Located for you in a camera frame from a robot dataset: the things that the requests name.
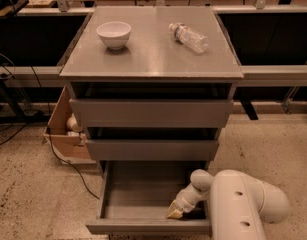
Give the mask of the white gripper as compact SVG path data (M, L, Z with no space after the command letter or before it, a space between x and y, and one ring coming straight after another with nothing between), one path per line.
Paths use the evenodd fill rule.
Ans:
M193 184L189 184L182 189L171 202L167 215L168 219L181 219L183 213L190 213L200 201L205 201L208 197L207 190L200 190Z

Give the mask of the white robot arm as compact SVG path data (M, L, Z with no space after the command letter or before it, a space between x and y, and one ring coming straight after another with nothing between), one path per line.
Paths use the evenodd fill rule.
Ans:
M167 217L180 219L202 201L209 203L213 240L266 240L262 223L281 223L291 210L286 194L274 185L236 170L212 176L198 169L170 204Z

